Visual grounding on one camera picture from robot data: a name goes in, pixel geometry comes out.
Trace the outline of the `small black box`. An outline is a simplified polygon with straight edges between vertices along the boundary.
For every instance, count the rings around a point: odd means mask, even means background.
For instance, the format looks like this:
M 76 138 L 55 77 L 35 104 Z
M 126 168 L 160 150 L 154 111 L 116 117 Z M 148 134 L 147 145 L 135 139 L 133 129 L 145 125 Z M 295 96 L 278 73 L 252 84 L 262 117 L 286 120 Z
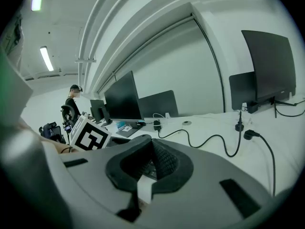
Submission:
M 255 103 L 255 102 L 249 102 L 247 103 L 247 111 L 250 114 L 253 114 L 254 112 L 256 112 L 258 110 L 259 104 Z

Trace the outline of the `black office chair with headrest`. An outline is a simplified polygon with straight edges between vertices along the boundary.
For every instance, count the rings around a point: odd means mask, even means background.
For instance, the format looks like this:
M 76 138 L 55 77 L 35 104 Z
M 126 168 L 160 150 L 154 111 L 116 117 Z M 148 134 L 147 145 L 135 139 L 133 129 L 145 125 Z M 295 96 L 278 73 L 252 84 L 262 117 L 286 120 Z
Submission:
M 61 106 L 61 114 L 63 117 L 63 128 L 69 134 L 78 121 L 78 116 L 76 115 L 74 109 L 69 105 Z

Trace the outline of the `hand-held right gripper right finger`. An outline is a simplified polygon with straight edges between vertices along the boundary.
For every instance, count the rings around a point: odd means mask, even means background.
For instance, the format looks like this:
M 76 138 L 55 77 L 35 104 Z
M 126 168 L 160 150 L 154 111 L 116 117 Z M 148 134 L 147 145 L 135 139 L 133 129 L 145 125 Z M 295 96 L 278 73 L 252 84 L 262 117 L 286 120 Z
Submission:
M 148 229 L 226 229 L 271 201 L 253 177 L 225 158 L 174 142 L 152 140 L 157 181 L 142 214 Z

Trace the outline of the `large black desktop monitor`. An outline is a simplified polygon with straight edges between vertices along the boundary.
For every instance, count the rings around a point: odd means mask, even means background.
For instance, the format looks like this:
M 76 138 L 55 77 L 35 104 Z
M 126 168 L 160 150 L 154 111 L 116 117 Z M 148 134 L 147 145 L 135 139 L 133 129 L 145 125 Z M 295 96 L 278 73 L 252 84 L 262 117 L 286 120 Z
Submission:
M 123 121 L 126 126 L 132 127 L 128 132 L 124 128 L 116 134 L 130 137 L 143 127 L 144 117 L 139 106 L 139 97 L 135 85 L 133 72 L 126 73 L 117 82 L 112 84 L 104 93 L 110 119 L 116 122 Z

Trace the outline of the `person's left forearm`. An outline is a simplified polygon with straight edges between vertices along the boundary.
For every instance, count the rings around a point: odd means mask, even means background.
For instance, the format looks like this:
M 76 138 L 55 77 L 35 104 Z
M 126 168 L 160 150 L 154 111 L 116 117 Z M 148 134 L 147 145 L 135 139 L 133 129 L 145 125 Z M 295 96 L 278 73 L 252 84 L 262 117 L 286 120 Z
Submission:
M 41 141 L 49 142 L 49 143 L 53 144 L 59 154 L 62 154 L 62 153 L 76 153 L 76 152 L 78 152 L 77 149 L 75 149 L 75 148 L 73 148 L 73 147 L 71 147 L 69 145 L 53 141 L 53 140 L 47 139 L 47 138 L 42 137 L 42 136 L 39 136 L 39 138 L 40 138 Z

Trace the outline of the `black monitor with heavy base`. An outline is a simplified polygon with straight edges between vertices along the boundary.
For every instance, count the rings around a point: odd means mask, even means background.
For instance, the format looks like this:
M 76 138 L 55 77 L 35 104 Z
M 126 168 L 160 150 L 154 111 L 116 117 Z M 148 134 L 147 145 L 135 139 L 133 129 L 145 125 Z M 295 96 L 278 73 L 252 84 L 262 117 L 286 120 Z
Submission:
M 96 124 L 100 124 L 102 120 L 105 120 L 105 124 L 102 126 L 110 125 L 112 120 L 110 119 L 110 114 L 107 110 L 107 106 L 103 100 L 90 100 L 91 102 L 91 113 L 95 119 Z

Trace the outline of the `small dark grey desk divider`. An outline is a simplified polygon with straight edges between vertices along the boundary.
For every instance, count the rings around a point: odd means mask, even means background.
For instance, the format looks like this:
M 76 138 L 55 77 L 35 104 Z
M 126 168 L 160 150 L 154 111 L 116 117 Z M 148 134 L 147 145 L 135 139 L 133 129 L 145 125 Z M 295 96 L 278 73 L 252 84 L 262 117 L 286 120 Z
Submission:
M 233 110 L 240 110 L 243 103 L 256 100 L 255 73 L 240 73 L 229 77 Z

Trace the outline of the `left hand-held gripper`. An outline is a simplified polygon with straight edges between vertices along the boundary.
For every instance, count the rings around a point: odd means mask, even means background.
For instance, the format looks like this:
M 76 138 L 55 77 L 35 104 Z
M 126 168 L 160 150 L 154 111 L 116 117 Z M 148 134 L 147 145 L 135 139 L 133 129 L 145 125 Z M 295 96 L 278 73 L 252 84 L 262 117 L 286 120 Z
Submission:
M 130 139 L 111 137 L 111 135 L 106 128 L 100 127 L 82 115 L 70 132 L 70 146 L 79 151 L 90 151 L 105 148 L 110 139 L 112 146 L 130 142 Z

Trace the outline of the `white ceiling pipe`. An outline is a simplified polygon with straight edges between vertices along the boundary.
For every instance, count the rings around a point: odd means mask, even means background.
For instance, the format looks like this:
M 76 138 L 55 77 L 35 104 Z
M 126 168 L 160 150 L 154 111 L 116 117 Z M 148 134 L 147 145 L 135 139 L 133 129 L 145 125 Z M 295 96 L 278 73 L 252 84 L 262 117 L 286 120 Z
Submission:
M 95 37 L 98 34 L 98 30 L 100 26 L 102 25 L 103 21 L 106 18 L 106 15 L 108 12 L 110 12 L 111 8 L 115 5 L 117 0 L 96 0 L 86 23 L 85 30 L 83 32 L 83 44 L 85 42 L 85 32 L 86 32 L 86 44 L 83 47 L 84 54 L 83 59 L 84 60 L 91 60 L 94 58 L 94 56 L 90 57 L 90 51 L 93 46 L 93 42 Z
M 100 10 L 101 6 L 103 5 L 103 3 L 104 3 L 104 0 L 96 0 L 95 4 L 89 14 L 85 27 L 84 27 L 83 35 L 81 38 L 78 59 L 75 61 L 78 64 L 78 85 L 79 86 L 81 86 L 82 65 L 85 62 L 84 52 L 85 52 L 86 44 L 88 41 L 88 37 L 89 37 L 90 31 L 91 31 L 91 28 L 93 26 L 93 23 L 96 19 L 96 16 L 98 15 L 99 10 Z

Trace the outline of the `wide dark grey desk divider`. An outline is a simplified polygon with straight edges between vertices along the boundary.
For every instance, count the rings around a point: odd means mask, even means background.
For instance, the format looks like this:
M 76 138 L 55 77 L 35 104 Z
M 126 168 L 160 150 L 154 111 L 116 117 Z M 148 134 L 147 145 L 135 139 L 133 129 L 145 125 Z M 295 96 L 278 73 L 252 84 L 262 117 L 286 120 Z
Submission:
M 170 117 L 178 117 L 178 108 L 173 90 L 153 94 L 139 99 L 139 106 L 143 117 L 151 118 L 153 114 L 166 113 Z

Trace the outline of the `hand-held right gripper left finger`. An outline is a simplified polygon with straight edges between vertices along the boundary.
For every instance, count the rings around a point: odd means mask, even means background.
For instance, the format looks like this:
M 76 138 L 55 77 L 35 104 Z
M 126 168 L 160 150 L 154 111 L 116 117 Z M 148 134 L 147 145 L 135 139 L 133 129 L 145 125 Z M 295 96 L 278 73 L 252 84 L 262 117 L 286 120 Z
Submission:
M 149 135 L 95 151 L 58 156 L 60 223 L 152 223 L 153 207 L 139 209 L 137 181 L 120 161 L 138 165 L 151 151 Z

